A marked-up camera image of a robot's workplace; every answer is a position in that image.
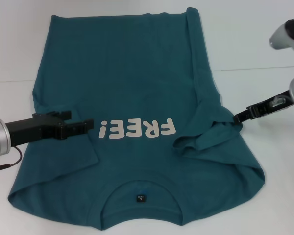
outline white table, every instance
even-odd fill
[[[225,107],[246,106],[288,89],[294,78],[294,52],[274,51],[271,34],[294,18],[294,0],[0,0],[0,118],[28,118],[31,91],[40,64],[50,16],[96,16],[184,12],[199,9],[214,80]],[[139,219],[106,234],[294,235],[294,107],[247,121],[242,136],[266,172],[263,189],[250,201],[183,227]],[[21,146],[24,152],[26,145]],[[0,164],[18,157],[11,150]],[[0,171],[0,235],[88,235],[100,231],[37,218],[7,201],[18,167]]]

